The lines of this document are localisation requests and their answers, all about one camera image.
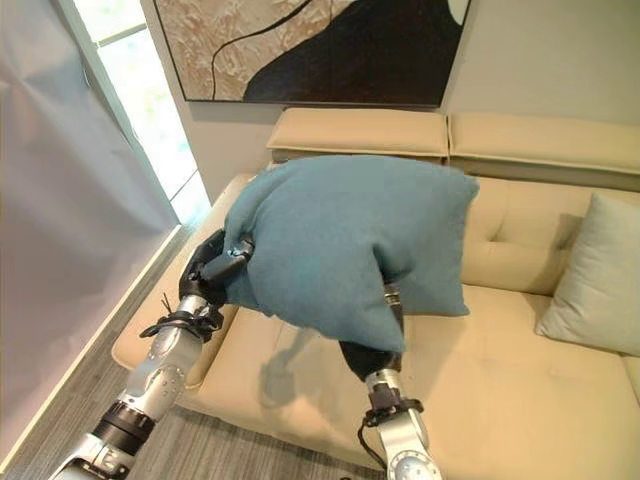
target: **beige sofa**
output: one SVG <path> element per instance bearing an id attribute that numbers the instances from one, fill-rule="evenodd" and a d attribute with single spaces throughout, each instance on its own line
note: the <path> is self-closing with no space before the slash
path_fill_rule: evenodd
<path id="1" fill-rule="evenodd" d="M 358 115 L 287 112 L 270 142 L 275 158 L 303 151 L 393 153 L 451 162 L 478 175 L 462 271 L 471 314 L 406 319 L 401 377 L 406 392 L 425 405 L 431 453 L 446 478 L 640 478 L 640 358 L 534 333 L 591 193 L 640 204 L 640 128 L 407 113 L 395 120 L 404 128 L 371 139 L 363 132 L 382 131 L 388 112 Z M 345 134 L 348 125 L 358 126 Z M 519 180 L 481 176 L 502 172 Z M 142 360 L 149 341 L 137 333 L 162 314 L 163 291 L 175 299 L 191 249 L 222 226 L 249 180 L 231 182 L 134 315 L 113 347 L 118 363 L 131 368 Z M 225 328 L 189 373 L 180 404 L 375 467 L 355 436 L 369 407 L 366 389 L 337 342 L 244 308 L 227 306 L 224 313 Z M 368 438 L 376 444 L 375 432 Z"/>

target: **robotic arm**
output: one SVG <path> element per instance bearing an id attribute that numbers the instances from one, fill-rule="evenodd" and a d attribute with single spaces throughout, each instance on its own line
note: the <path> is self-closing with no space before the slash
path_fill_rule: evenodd
<path id="1" fill-rule="evenodd" d="M 222 326 L 219 309 L 226 303 L 226 285 L 246 266 L 254 245 L 243 238 L 223 251 L 219 230 L 194 252 L 179 283 L 180 304 L 174 312 L 147 328 L 141 337 L 155 336 L 149 353 L 129 375 L 127 386 L 96 428 L 85 434 L 49 480 L 123 480 L 135 455 L 155 425 L 184 391 L 186 374 L 198 360 L 202 345 Z M 402 308 L 393 285 L 386 300 L 402 326 Z M 398 379 L 401 356 L 340 342 L 351 370 L 369 390 L 372 409 L 363 419 L 358 438 L 387 471 L 389 480 L 441 480 L 427 452 L 428 440 L 419 412 L 422 405 L 402 395 Z M 376 427 L 384 446 L 385 463 L 362 436 Z"/>
<path id="2" fill-rule="evenodd" d="M 404 331 L 402 304 L 392 283 L 385 284 L 385 300 Z M 351 342 L 340 342 L 340 348 L 351 371 L 369 390 L 371 410 L 366 412 L 358 430 L 362 448 L 387 472 L 388 480 L 442 480 L 428 453 L 429 438 L 420 417 L 422 404 L 402 393 L 398 376 L 401 354 Z M 377 428 L 386 462 L 365 442 L 364 427 Z"/>

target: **painting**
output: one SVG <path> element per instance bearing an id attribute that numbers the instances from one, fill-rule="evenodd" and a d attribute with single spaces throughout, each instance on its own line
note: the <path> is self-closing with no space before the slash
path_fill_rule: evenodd
<path id="1" fill-rule="evenodd" d="M 438 107 L 469 0 L 154 0 L 188 101 Z"/>

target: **gray carpet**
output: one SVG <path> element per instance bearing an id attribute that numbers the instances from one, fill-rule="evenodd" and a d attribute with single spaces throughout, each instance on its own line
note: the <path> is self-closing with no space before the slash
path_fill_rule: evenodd
<path id="1" fill-rule="evenodd" d="M 7 467 L 4 480 L 46 479 L 124 388 L 111 345 L 193 227 L 183 228 L 118 311 Z M 180 407 L 156 427 L 128 480 L 379 479 L 384 475 Z"/>

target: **white wall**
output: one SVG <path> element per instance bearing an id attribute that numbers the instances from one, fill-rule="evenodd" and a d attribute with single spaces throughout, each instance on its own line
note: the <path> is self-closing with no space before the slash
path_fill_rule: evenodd
<path id="1" fill-rule="evenodd" d="M 474 0 L 443 110 L 640 123 L 640 1 Z"/>
<path id="2" fill-rule="evenodd" d="M 152 0 L 142 0 L 213 199 L 268 162 L 279 106 L 185 102 Z M 473 0 L 442 110 L 640 124 L 640 1 Z"/>

